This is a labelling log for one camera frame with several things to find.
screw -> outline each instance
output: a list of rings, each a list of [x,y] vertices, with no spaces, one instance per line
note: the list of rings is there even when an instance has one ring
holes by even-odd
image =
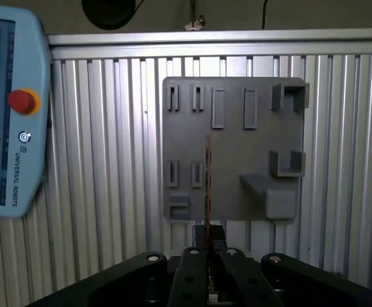
[[[226,251],[226,253],[229,254],[229,255],[231,255],[231,256],[234,256],[237,253],[237,251],[235,249],[228,249]]]
[[[158,260],[158,259],[159,259],[158,256],[149,256],[149,257],[147,257],[147,260],[148,260],[148,261],[156,261],[156,260]]]
[[[271,256],[268,260],[271,260],[272,262],[275,262],[276,264],[281,262],[281,258],[277,256]]]

gray 3d-printed board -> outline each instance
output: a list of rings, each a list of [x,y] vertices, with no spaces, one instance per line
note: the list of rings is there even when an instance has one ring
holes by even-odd
[[[295,218],[308,99],[299,78],[166,78],[165,216],[204,218],[204,140],[210,134],[212,219]]]

wire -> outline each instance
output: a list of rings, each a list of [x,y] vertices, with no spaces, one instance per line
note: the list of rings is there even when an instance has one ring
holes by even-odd
[[[268,3],[268,0],[264,0],[264,4],[263,4],[263,29],[265,29],[265,15],[266,15],[266,11],[267,11],[267,3]]]
[[[140,8],[140,6],[143,4],[143,2],[145,2],[145,0],[141,0],[138,6],[134,9],[133,16],[137,12],[137,10]]]

corrugated metal wall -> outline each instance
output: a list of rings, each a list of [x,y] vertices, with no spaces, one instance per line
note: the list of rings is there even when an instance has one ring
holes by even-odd
[[[142,251],[191,244],[201,221],[170,224],[160,205],[166,76],[310,83],[295,222],[216,223],[257,260],[287,253],[372,288],[372,54],[55,58],[44,184],[23,219],[0,218],[0,306],[23,306]]]

emergency stop button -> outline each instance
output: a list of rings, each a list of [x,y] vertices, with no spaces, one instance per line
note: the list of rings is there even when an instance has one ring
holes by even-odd
[[[36,107],[34,96],[23,90],[12,91],[8,95],[8,103],[11,109],[23,115],[32,113]]]

